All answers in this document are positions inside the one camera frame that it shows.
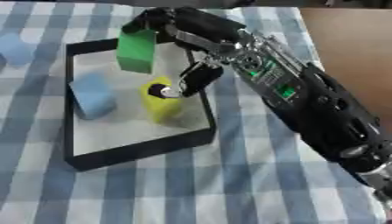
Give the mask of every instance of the light blue block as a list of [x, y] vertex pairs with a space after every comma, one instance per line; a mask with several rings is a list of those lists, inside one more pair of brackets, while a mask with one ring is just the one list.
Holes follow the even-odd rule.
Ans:
[[96, 119], [116, 108], [115, 96], [100, 72], [83, 74], [69, 85], [83, 119]]
[[16, 33], [0, 36], [0, 54], [13, 67], [21, 67], [32, 62], [32, 48]]

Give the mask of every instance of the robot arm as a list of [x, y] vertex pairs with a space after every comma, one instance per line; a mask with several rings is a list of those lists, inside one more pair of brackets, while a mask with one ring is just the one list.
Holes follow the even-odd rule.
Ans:
[[374, 188], [374, 196], [392, 208], [391, 142], [379, 119], [331, 76], [312, 63], [303, 64], [276, 38], [247, 32], [244, 24], [200, 10], [147, 10], [123, 31], [145, 27], [206, 54], [180, 75], [177, 86], [153, 85], [151, 95], [194, 95], [222, 75], [222, 66], [231, 66], [319, 155]]

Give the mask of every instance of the wooden table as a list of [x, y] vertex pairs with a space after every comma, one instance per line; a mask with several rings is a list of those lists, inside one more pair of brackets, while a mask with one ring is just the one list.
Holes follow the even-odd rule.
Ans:
[[392, 133], [392, 10], [302, 9], [328, 74]]

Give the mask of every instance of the black robotic forearm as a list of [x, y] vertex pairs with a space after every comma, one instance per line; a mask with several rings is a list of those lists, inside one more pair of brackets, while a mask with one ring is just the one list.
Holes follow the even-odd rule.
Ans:
[[326, 160], [392, 199], [391, 142], [370, 115], [335, 79], [312, 63], [303, 64], [276, 38], [249, 33], [245, 25], [191, 9], [158, 8], [137, 17], [124, 32], [159, 32], [179, 46], [201, 50], [206, 58], [181, 74], [177, 87], [156, 86], [162, 98], [191, 96], [230, 65], [266, 105]]

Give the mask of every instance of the table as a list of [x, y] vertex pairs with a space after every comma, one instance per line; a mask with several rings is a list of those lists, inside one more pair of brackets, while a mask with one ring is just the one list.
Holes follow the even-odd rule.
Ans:
[[[64, 44], [107, 39], [142, 8], [0, 3], [0, 31], [34, 61], [0, 74], [0, 223], [380, 223], [367, 188], [290, 132], [231, 69], [207, 89], [206, 146], [75, 172], [61, 156]], [[298, 9], [210, 10], [321, 64]]]
[[392, 10], [302, 9], [325, 70], [392, 131]]

